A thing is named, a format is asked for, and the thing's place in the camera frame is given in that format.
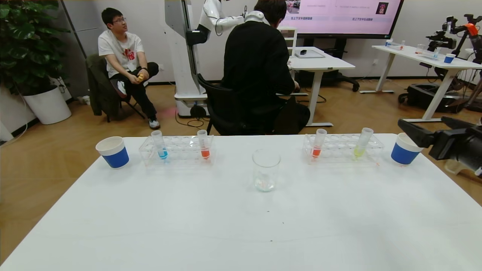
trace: red liquid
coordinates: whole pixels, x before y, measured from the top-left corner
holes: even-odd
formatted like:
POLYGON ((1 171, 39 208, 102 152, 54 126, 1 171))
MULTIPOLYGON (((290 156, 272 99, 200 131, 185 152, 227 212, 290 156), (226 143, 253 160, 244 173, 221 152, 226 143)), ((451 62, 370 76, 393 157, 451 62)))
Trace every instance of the red liquid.
POLYGON ((318 157, 321 154, 321 149, 314 149, 313 150, 313 157, 318 157))
POLYGON ((203 158, 209 158, 209 155, 210 155, 210 153, 209 153, 209 150, 208 150, 208 149, 202 149, 202 150, 201 150, 201 156, 202 156, 203 158))

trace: potted plant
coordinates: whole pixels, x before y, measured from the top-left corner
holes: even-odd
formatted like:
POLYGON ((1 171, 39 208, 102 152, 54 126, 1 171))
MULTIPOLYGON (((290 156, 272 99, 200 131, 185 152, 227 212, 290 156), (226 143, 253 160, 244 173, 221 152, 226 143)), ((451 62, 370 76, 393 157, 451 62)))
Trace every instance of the potted plant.
POLYGON ((0 82, 12 94, 21 94, 43 124, 70 117, 71 112, 50 77, 62 73, 60 49, 64 44, 55 37, 69 32, 50 26, 55 19, 57 1, 0 1, 0 82))

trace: man's hair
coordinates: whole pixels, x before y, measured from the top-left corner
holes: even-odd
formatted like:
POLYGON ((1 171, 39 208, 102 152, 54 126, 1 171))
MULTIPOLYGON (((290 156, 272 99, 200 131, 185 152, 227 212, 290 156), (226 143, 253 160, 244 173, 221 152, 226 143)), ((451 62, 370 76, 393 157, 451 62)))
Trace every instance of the man's hair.
POLYGON ((102 11, 102 21, 104 24, 112 24, 114 21, 114 18, 117 16, 123 16, 122 13, 116 9, 113 8, 106 8, 104 11, 102 11))
POLYGON ((277 24, 280 19, 284 20, 286 9, 285 0, 258 0, 254 6, 254 10, 261 11, 272 25, 277 24))

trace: blue paper cup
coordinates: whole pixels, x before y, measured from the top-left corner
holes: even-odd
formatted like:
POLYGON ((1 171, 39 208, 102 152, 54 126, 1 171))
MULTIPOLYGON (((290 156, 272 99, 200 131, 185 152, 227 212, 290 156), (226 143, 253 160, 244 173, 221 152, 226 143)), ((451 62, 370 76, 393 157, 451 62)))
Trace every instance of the blue paper cup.
POLYGON ((406 133, 401 133, 398 134, 391 157, 397 163, 408 165, 423 149, 417 146, 406 133))
POLYGON ((445 56, 444 62, 450 64, 454 60, 454 58, 455 58, 455 54, 447 54, 445 56))
POLYGON ((129 161, 124 139, 120 136, 108 137, 95 146, 111 168, 121 168, 129 161))

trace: screen image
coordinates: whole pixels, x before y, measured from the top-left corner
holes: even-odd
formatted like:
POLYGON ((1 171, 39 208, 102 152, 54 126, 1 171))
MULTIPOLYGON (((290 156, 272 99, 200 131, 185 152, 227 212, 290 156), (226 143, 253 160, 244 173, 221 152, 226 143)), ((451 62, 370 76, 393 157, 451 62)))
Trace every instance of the screen image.
POLYGON ((286 0, 280 26, 299 34, 389 35, 403 0, 286 0))

